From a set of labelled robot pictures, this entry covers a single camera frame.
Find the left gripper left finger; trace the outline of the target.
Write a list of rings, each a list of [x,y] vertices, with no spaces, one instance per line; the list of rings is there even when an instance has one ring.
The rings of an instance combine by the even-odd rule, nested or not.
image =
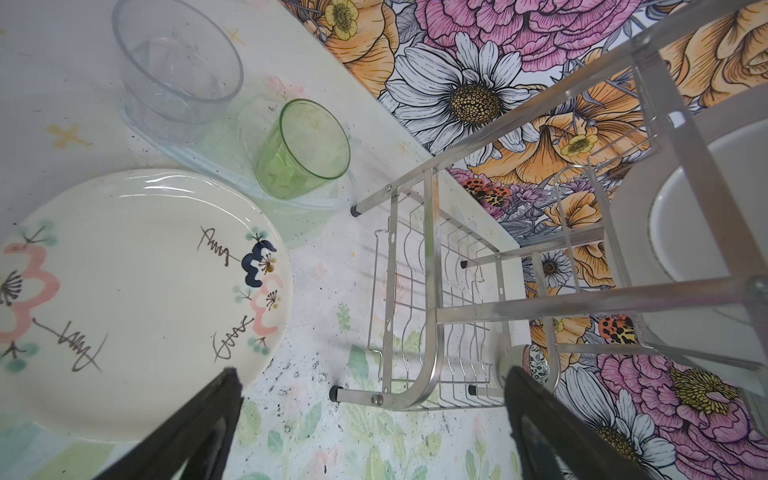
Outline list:
[[[99,479],[220,479],[243,403],[242,384],[226,367]]]

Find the mint green plate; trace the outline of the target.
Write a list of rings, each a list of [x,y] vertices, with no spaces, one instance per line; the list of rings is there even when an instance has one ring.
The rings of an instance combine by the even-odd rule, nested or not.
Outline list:
[[[661,127],[656,153],[634,163],[610,202],[627,270],[620,286],[725,277],[729,271]],[[694,120],[762,252],[767,250],[767,88],[753,87]],[[740,305],[644,313],[643,345],[765,394],[767,356]]]

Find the chrome two-tier dish rack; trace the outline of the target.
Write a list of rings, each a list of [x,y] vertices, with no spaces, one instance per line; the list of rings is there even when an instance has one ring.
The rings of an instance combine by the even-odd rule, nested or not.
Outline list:
[[[729,14],[747,8],[744,1],[703,1],[668,16],[614,51],[590,63],[568,79],[546,89],[520,108],[493,121],[458,146],[415,168],[386,187],[353,205],[360,216],[380,204],[391,213],[398,200],[415,184],[424,188],[420,204],[424,210],[423,238],[425,269],[426,343],[418,375],[403,392],[391,389],[393,347],[381,349],[382,386],[377,391],[330,389],[335,403],[373,406],[404,411],[424,406],[442,384],[447,358],[444,333],[449,325],[529,320],[539,318],[548,333],[560,317],[592,313],[629,313],[637,332],[633,345],[615,346],[615,353],[666,356],[691,367],[727,367],[738,376],[738,388],[755,398],[767,394],[767,260],[752,223],[732,193],[711,147],[720,139],[762,122],[767,113],[765,99],[752,91],[707,111],[690,112],[662,58],[662,49],[686,34]],[[512,250],[491,250],[486,256],[463,258],[463,267],[530,258],[537,280],[544,277],[541,257],[562,250],[572,255],[579,247],[604,244],[616,287],[585,293],[576,291],[552,296],[541,290],[532,299],[474,303],[447,307],[443,303],[442,234],[440,224],[447,214],[440,207],[438,173],[451,161],[482,142],[502,134],[557,106],[574,103],[591,87],[606,83],[612,75],[630,71],[639,95],[640,128],[646,157],[634,165],[648,184],[638,186],[626,179],[621,192],[610,196],[599,181],[600,164],[587,158],[577,169],[592,185],[601,219],[586,227],[563,224],[556,233],[526,241]],[[655,253],[652,213],[669,178],[682,174],[695,199],[695,211],[704,219],[714,250],[699,249],[701,258],[723,261],[724,272],[716,277],[675,280]]]

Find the clear glass cup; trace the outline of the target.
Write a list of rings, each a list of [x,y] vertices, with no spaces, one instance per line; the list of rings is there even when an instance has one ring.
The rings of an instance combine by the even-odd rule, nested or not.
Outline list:
[[[196,144],[242,89],[232,41],[185,1],[122,0],[111,21],[127,123],[159,144]]]

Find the pink black patterned bowl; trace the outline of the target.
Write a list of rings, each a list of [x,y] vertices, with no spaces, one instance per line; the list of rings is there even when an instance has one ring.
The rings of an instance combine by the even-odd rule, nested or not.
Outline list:
[[[526,345],[523,354],[523,368],[534,380],[545,385],[549,380],[550,366],[544,351],[536,344]]]

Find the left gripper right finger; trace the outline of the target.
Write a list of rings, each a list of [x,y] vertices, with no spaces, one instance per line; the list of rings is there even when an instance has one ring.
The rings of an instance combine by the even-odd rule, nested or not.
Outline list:
[[[579,479],[644,479],[523,368],[509,370],[505,405],[525,479],[561,479],[562,460]]]

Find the green tinted glass cup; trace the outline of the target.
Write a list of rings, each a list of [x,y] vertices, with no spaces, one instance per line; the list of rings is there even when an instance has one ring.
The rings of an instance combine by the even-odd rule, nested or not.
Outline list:
[[[341,178],[351,163],[348,137],[336,117],[308,99],[285,104],[257,156],[262,189],[291,200]]]

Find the cream white plate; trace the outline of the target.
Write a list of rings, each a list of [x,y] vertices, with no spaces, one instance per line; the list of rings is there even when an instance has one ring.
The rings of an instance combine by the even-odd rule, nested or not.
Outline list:
[[[1,245],[1,407],[142,439],[228,368],[251,385],[292,297],[283,239],[232,188],[162,169],[86,181]]]

